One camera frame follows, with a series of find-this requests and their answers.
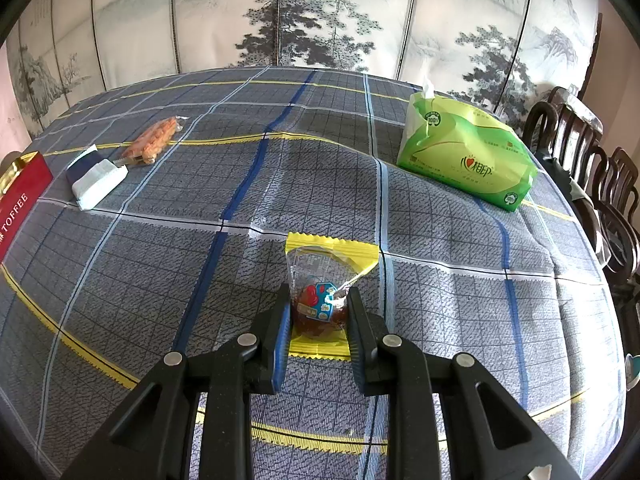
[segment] red toffee box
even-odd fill
[[[0,262],[36,200],[53,180],[40,152],[17,158],[0,176]]]

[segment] plastic bag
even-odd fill
[[[515,211],[538,174],[514,131],[475,106],[411,95],[398,166]]]
[[[290,353],[339,358],[346,348],[348,356],[347,293],[359,277],[376,267],[378,247],[289,233],[285,254],[294,324]]]
[[[118,160],[122,164],[153,164],[158,155],[169,144],[176,132],[182,130],[187,117],[168,117],[149,126],[133,143],[122,153]]]

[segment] table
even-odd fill
[[[55,179],[1,267],[0,405],[43,468],[63,471],[169,349],[246,330],[287,279],[298,231],[377,244],[358,282],[367,308],[424,351],[471,352],[583,478],[596,471],[625,387],[593,251],[543,171],[507,213],[396,168],[414,91],[331,70],[208,70],[91,97],[32,143]],[[64,168],[84,146],[113,160],[172,115],[188,117],[179,142],[95,210],[75,208]],[[383,478],[387,410],[357,392],[350,363],[291,357],[283,392],[253,403],[256,478]]]

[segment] pink wall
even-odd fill
[[[10,152],[21,152],[31,142],[18,111],[14,87],[11,85],[6,45],[0,48],[0,162]]]
[[[640,48],[608,0],[599,0],[598,7],[600,44],[584,103],[602,121],[605,151],[610,155],[621,146],[640,168]],[[640,211],[634,226],[640,229]]]

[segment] red fruit graphic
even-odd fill
[[[309,285],[300,293],[300,303],[306,306],[316,306],[318,304],[318,295],[316,294],[316,288],[313,285]]]

